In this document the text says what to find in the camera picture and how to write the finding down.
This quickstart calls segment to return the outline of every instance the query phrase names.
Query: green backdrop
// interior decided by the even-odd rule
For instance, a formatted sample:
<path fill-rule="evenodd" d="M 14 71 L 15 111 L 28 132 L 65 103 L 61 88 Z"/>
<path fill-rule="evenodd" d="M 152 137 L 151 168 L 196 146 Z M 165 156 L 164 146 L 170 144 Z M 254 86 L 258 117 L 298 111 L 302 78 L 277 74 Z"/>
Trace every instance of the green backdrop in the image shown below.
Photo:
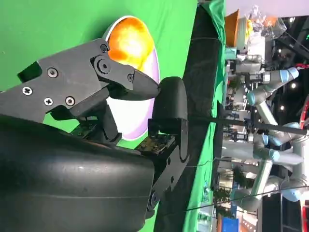
<path fill-rule="evenodd" d="M 153 36 L 161 78 L 182 77 L 190 44 L 196 0 L 1 0 L 0 90 L 20 83 L 16 74 L 37 59 L 101 37 L 124 15 L 140 18 Z M 46 124 L 71 131 L 77 121 Z M 121 141 L 135 147 L 139 141 Z M 152 231 L 154 217 L 142 231 Z"/>

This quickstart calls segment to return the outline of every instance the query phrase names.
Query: plastic bag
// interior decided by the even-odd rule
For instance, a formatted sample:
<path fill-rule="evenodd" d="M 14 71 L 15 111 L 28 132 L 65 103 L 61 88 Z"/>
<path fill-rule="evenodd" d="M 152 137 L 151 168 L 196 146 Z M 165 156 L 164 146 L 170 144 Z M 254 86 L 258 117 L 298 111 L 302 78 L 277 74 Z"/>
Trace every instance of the plastic bag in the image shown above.
<path fill-rule="evenodd" d="M 266 41 L 274 40 L 286 31 L 286 25 L 281 18 L 263 14 L 257 5 L 253 6 L 246 17 L 253 31 L 260 32 Z"/>

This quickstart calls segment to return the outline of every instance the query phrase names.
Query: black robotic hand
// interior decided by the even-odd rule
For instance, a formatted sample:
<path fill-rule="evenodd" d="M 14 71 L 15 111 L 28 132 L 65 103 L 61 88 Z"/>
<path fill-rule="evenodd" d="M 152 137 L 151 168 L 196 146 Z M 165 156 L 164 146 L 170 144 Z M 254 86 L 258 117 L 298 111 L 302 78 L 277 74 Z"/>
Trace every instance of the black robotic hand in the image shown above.
<path fill-rule="evenodd" d="M 189 161 L 182 80 L 158 85 L 108 50 L 97 39 L 41 59 L 19 74 L 23 84 L 0 93 L 1 231 L 138 231 L 176 185 Z M 109 96 L 155 98 L 135 150 L 115 146 Z M 43 125 L 48 112 L 80 125 L 71 134 Z"/>

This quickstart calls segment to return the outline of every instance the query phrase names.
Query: red object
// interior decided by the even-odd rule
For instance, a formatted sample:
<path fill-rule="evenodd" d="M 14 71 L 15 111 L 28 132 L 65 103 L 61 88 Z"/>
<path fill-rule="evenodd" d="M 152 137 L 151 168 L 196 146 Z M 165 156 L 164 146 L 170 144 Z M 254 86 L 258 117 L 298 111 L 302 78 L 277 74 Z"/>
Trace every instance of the red object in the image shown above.
<path fill-rule="evenodd" d="M 306 207 L 302 207 L 302 216 L 303 216 L 303 232 L 308 232 L 307 227 L 307 213 L 306 213 Z"/>
<path fill-rule="evenodd" d="M 308 108 L 309 108 L 309 95 L 307 96 L 307 98 L 305 100 L 305 104 L 303 106 L 303 110 L 302 110 L 301 115 L 300 115 L 299 125 L 300 125 L 301 129 L 304 128 Z"/>
<path fill-rule="evenodd" d="M 309 69 L 309 64 L 297 63 L 296 67 L 299 69 Z"/>

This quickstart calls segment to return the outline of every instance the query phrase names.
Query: screw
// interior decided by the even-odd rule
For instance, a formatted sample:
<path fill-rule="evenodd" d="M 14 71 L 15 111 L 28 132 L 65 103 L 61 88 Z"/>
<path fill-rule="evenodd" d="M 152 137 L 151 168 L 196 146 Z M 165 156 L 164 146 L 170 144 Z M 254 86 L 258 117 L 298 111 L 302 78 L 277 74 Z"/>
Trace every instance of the screw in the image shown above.
<path fill-rule="evenodd" d="M 23 94 L 25 94 L 26 96 L 29 96 L 32 94 L 32 89 L 30 87 L 23 87 Z"/>
<path fill-rule="evenodd" d="M 51 106 L 53 104 L 53 99 L 51 98 L 45 98 L 44 99 L 44 104 L 47 105 L 47 106 Z"/>
<path fill-rule="evenodd" d="M 75 104 L 75 99 L 73 97 L 67 97 L 66 98 L 66 104 L 68 106 L 73 106 Z"/>
<path fill-rule="evenodd" d="M 108 48 L 105 44 L 101 45 L 101 51 L 104 52 L 104 53 L 108 51 Z"/>
<path fill-rule="evenodd" d="M 151 195 L 150 205 L 155 206 L 155 204 L 159 201 L 158 194 L 154 191 Z"/>
<path fill-rule="evenodd" d="M 127 79 L 129 80 L 129 82 L 132 82 L 133 81 L 133 75 L 132 74 L 129 74 L 127 76 Z"/>
<path fill-rule="evenodd" d="M 58 76 L 58 71 L 54 68 L 49 68 L 47 70 L 47 75 L 50 77 L 50 78 L 56 78 Z"/>

